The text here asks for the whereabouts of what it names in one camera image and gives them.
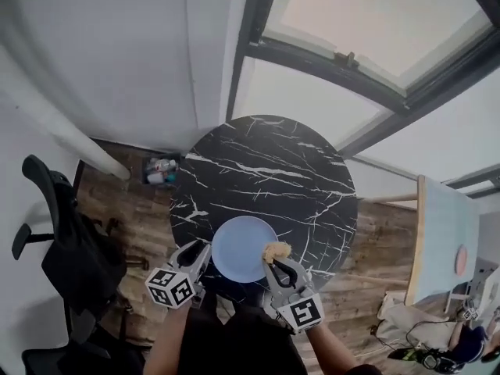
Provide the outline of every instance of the person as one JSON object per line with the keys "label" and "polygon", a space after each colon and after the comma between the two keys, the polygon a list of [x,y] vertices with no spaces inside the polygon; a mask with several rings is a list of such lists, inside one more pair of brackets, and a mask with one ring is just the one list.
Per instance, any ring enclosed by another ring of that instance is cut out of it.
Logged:
{"label": "person", "polygon": [[[190,302],[170,309],[149,353],[144,375],[306,375],[291,332],[262,308],[234,305],[225,325],[216,315],[216,295],[207,292],[200,309]],[[306,331],[325,375],[381,375],[359,365],[323,322]]]}
{"label": "person", "polygon": [[403,303],[404,292],[387,292],[378,318],[382,320],[375,335],[385,343],[409,346],[418,342],[442,350],[457,363],[470,363],[483,357],[487,362],[500,355],[500,332],[494,334],[498,314],[487,328],[470,327],[461,316],[456,321],[443,320]]}

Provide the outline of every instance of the wooden floor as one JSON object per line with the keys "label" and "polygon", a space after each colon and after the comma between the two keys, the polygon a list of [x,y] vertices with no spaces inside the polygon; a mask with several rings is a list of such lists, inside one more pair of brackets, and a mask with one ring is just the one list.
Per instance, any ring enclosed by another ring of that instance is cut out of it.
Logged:
{"label": "wooden floor", "polygon": [[[112,235],[124,244],[126,253],[147,258],[151,267],[161,266],[176,249],[169,221],[170,191],[141,184],[141,160],[150,156],[150,152],[109,143],[102,143],[102,147],[130,168],[132,178],[121,181],[85,166],[78,189],[80,209],[103,223],[109,218],[117,218],[121,224]],[[372,363],[385,375],[427,372],[419,364],[387,359],[390,349],[370,336],[370,326],[378,323],[377,310],[384,292],[401,287],[353,280],[345,274],[408,280],[415,236],[415,212],[361,202],[351,255],[345,260],[341,272],[321,291],[329,328],[361,363]],[[147,274],[137,268],[129,269],[120,285],[120,290],[134,307],[134,314],[127,322],[128,339],[143,345],[154,341],[155,332],[165,315],[165,311],[146,295],[144,281]],[[438,314],[444,303],[444,296],[437,296],[419,306]],[[220,315],[227,318],[222,305]],[[120,313],[111,311],[103,324],[116,333]],[[295,344],[309,373],[321,373],[305,335],[298,335]]]}

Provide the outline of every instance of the cable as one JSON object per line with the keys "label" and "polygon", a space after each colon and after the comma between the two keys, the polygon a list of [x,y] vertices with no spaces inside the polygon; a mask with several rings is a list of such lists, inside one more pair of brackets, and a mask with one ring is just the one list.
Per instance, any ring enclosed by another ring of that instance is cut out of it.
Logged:
{"label": "cable", "polygon": [[[408,336],[409,336],[409,334],[411,334],[413,332],[413,330],[417,326],[419,326],[419,325],[421,325],[423,323],[448,323],[448,322],[456,322],[456,321],[454,321],[454,320],[446,320],[446,321],[420,321],[420,322],[417,322],[415,325],[412,326],[412,328],[408,332],[406,332],[406,336],[405,336],[406,337],[406,341],[408,342],[408,344],[410,346],[412,346],[413,348],[416,348],[416,346],[414,346],[413,343],[411,341],[409,341]],[[430,348],[428,346],[426,346],[424,343],[422,343],[422,345],[424,345],[427,350],[430,350]]]}
{"label": "cable", "polygon": [[[391,347],[391,343],[394,343],[395,341],[398,341],[399,339],[394,339],[393,341],[390,341],[388,346]],[[385,346],[382,347],[382,348],[378,348],[377,350],[373,350],[372,352],[367,352],[367,353],[363,353],[363,354],[358,354],[358,355],[355,355],[356,358],[358,357],[363,357],[364,355],[369,355],[369,354],[373,354],[373,353],[376,353],[376,352],[379,352],[380,350],[384,350],[385,349]]]}
{"label": "cable", "polygon": [[[377,329],[378,329],[378,327],[380,326],[380,324],[381,324],[382,322],[383,322],[383,320],[379,322],[379,324],[377,325]],[[408,344],[409,344],[412,348],[416,348],[416,346],[415,346],[415,345],[413,345],[413,343],[412,343],[412,342],[408,339],[408,336],[409,336],[409,334],[411,334],[411,333],[413,332],[413,330],[414,330],[417,326],[419,326],[419,325],[421,325],[421,324],[423,324],[423,323],[447,323],[447,322],[455,322],[455,321],[452,321],[452,320],[446,320],[446,321],[420,321],[420,322],[417,322],[417,323],[415,323],[415,325],[413,325],[413,326],[412,326],[412,328],[411,328],[408,332],[406,332],[406,335],[405,335],[406,342],[407,342],[407,343],[408,343]],[[387,346],[387,347],[389,347],[389,348],[392,348],[392,350],[396,351],[396,349],[395,349],[394,347],[392,347],[391,345],[389,345],[389,344],[385,343],[383,340],[381,340],[381,339],[377,336],[377,331],[376,331],[376,330],[375,330],[375,331],[373,331],[373,330],[372,330],[370,333],[372,334],[372,336],[374,336],[374,337],[375,337],[375,338],[376,338],[376,339],[380,342],[380,344],[381,344],[381,345],[383,345],[383,346]],[[401,346],[403,346],[403,347],[408,347],[408,346],[405,346],[403,343],[399,343],[399,344],[400,344]]]}

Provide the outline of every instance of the black and white marker cube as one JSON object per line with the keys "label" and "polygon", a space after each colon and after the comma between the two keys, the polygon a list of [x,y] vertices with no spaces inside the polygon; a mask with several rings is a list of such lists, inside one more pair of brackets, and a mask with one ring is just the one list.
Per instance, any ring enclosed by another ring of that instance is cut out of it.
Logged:
{"label": "black and white marker cube", "polygon": [[195,296],[195,289],[186,273],[155,268],[145,282],[156,304],[176,309]]}
{"label": "black and white marker cube", "polygon": [[474,307],[471,307],[463,312],[462,317],[465,321],[477,320],[477,318],[479,317],[479,313],[476,311]]}
{"label": "black and white marker cube", "polygon": [[284,305],[277,311],[290,324],[295,333],[319,324],[325,317],[318,293]]}

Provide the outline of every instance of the black office chair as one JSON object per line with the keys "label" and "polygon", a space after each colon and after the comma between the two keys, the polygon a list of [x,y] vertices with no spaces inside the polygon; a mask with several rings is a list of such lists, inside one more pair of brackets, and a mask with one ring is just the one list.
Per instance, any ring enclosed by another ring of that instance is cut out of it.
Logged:
{"label": "black office chair", "polygon": [[116,300],[127,271],[117,243],[77,211],[77,194],[67,178],[51,171],[34,155],[25,158],[23,175],[44,195],[53,234],[32,234],[26,223],[18,230],[12,254],[19,259],[27,243],[53,239],[41,267],[54,288],[78,315],[87,310],[97,320]]}
{"label": "black office chair", "polygon": [[[34,155],[25,158],[23,175],[44,195],[54,233],[32,234],[30,226],[24,223],[12,244],[12,254],[19,259],[26,244],[53,240],[41,267],[75,314],[67,346],[23,353],[27,372],[69,374],[86,370],[88,373],[92,368],[97,370],[103,366],[119,369],[115,359],[124,360],[126,356],[134,363],[129,365],[131,372],[126,373],[141,373],[137,371],[144,365],[141,347],[127,344],[124,332],[120,340],[116,340],[97,325],[114,302],[122,305],[124,315],[131,311],[130,303],[118,292],[127,261],[110,237],[118,221],[111,219],[104,231],[100,221],[78,212],[77,193],[71,183],[63,174],[49,170]],[[148,269],[146,260],[136,260],[134,265],[138,264]]]}

